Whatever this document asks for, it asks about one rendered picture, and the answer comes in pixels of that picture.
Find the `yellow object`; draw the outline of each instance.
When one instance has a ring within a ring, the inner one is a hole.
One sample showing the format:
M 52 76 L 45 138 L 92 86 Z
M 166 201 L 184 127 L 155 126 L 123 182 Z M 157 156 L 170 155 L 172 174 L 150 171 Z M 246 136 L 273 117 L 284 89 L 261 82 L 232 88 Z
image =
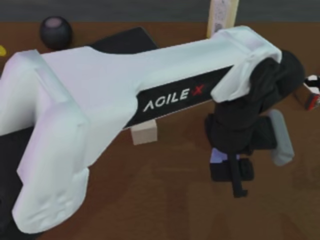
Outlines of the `yellow object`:
M 0 45 L 0 57 L 5 57 L 7 55 L 7 50 Z

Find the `robotic arm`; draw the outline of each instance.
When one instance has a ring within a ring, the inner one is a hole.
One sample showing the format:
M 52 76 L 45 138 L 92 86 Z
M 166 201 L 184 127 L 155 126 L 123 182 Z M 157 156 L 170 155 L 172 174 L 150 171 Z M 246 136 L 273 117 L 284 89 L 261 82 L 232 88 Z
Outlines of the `robotic arm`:
M 85 199 L 88 167 L 123 129 L 212 99 L 209 140 L 226 154 L 239 153 L 259 114 L 304 77 L 292 54 L 246 26 L 137 54 L 88 46 L 18 52 L 0 81 L 0 135 L 16 134 L 20 147 L 15 160 L 9 155 L 17 149 L 1 156 L 2 169 L 15 165 L 0 182 L 0 228 L 11 211 L 23 233 L 61 224 Z M 8 142 L 0 148 L 11 148 Z

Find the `white robotic arm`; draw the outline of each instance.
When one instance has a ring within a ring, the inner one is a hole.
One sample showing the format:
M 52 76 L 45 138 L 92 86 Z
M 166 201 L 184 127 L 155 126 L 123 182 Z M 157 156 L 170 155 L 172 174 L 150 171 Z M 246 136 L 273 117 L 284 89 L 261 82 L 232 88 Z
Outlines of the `white robotic arm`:
M 16 53 L 0 81 L 0 135 L 34 126 L 17 169 L 18 228 L 39 233 L 72 216 L 86 196 L 88 167 L 123 129 L 243 97 L 266 58 L 279 63 L 282 52 L 246 26 L 131 55 L 88 46 Z

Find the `black ball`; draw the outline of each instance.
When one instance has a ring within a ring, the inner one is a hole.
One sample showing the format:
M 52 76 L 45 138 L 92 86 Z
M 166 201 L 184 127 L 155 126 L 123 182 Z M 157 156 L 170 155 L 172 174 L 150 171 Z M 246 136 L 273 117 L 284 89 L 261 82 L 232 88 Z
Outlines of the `black ball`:
M 40 25 L 40 38 L 51 50 L 67 49 L 73 39 L 71 25 L 61 16 L 50 16 Z

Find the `dark background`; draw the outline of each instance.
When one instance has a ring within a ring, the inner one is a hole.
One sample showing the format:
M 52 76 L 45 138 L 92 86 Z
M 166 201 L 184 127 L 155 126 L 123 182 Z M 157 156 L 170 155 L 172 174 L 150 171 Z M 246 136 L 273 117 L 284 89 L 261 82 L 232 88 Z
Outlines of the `dark background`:
M 0 0 L 0 21 L 206 22 L 210 0 Z M 320 0 L 240 0 L 237 22 L 314 22 Z

